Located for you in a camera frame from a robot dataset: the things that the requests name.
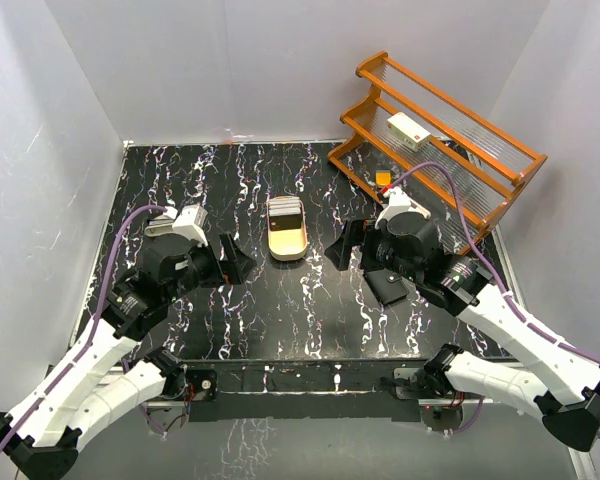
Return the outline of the orange wooden shelf rack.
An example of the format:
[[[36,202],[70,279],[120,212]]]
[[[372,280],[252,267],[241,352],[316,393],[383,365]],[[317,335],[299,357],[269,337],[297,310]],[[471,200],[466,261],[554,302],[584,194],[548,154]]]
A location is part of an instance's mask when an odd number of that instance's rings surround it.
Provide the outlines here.
[[[546,155],[516,140],[421,76],[381,51],[356,68],[369,84],[366,96],[340,120],[351,136],[328,154],[329,161],[374,201],[382,202],[375,172],[402,183],[428,209],[444,245],[466,253],[467,240],[480,243],[544,165]],[[412,151],[388,129],[387,119],[403,112],[431,133]]]

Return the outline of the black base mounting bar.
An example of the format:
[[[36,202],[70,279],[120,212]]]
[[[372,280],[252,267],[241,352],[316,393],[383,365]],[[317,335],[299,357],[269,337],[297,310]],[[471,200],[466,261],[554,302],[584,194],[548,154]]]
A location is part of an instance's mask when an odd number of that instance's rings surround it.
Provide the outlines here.
[[[423,365],[412,359],[188,361],[181,392],[151,400],[148,409],[174,409],[190,422],[263,418],[418,422],[428,408],[453,406],[464,413],[477,403],[475,394],[454,398],[404,389],[403,380]]]

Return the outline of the beige grey stapler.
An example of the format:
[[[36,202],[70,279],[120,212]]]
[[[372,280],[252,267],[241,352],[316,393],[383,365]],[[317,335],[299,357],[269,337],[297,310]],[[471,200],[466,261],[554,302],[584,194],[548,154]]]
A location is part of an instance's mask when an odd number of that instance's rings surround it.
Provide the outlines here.
[[[144,235],[147,237],[158,237],[161,235],[172,234],[175,218],[167,214],[159,215],[147,221],[144,228]]]

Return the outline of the beige oval card tray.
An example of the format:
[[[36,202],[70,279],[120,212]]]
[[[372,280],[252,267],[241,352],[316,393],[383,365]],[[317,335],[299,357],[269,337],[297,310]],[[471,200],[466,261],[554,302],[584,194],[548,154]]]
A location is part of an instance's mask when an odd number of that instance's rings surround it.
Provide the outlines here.
[[[268,247],[271,256],[280,262],[297,261],[303,258],[308,249],[308,234],[303,206],[303,225],[299,230],[274,231],[269,229],[267,210]]]

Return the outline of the orange small container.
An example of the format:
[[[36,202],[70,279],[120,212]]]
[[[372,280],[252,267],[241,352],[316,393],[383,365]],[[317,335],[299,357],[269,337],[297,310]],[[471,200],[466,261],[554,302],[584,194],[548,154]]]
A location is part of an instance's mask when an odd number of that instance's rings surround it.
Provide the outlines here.
[[[375,172],[375,185],[378,189],[385,189],[392,184],[392,173],[387,170]]]

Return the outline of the white red small box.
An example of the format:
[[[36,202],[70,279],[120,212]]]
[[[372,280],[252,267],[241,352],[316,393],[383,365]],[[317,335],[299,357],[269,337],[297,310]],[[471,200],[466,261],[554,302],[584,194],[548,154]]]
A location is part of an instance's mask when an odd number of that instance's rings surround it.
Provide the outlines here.
[[[398,112],[387,119],[389,131],[412,151],[419,151],[426,146],[431,133],[403,112]]]

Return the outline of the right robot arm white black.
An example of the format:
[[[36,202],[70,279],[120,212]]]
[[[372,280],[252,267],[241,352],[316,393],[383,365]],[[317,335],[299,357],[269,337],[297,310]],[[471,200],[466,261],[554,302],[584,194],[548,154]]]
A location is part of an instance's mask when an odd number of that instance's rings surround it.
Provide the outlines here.
[[[425,388],[440,397],[455,392],[488,397],[538,419],[574,450],[588,452],[600,440],[600,361],[577,355],[524,312],[476,259],[447,251],[423,215],[348,221],[325,255],[344,271],[353,248],[361,251],[364,272],[384,271],[410,281],[428,303],[485,333],[523,366],[491,363],[445,344],[411,379],[395,385]]]

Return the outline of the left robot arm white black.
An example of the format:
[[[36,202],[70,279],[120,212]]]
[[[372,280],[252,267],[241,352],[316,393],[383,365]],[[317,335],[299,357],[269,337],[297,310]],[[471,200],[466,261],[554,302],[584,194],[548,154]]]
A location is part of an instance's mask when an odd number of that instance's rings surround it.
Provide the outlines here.
[[[186,387],[182,362],[163,347],[104,388],[101,379],[197,288],[240,285],[255,260],[220,236],[225,256],[175,234],[150,240],[138,265],[108,292],[103,315],[24,401],[0,412],[0,451],[30,479],[61,479],[102,430],[155,397]]]

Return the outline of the black leather card holder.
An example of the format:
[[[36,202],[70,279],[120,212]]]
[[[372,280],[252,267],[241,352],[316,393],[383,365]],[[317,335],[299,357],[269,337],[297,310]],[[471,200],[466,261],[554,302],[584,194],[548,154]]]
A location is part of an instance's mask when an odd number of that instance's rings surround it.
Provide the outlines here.
[[[383,307],[400,302],[408,296],[407,287],[393,272],[386,270],[366,272],[364,277],[375,298]]]

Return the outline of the stack of credit cards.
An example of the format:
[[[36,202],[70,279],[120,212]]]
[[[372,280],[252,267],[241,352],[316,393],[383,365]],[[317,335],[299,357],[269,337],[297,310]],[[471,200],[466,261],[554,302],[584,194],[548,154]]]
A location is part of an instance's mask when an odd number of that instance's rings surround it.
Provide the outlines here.
[[[274,231],[299,230],[303,225],[303,206],[298,197],[280,196],[267,204],[269,229]]]

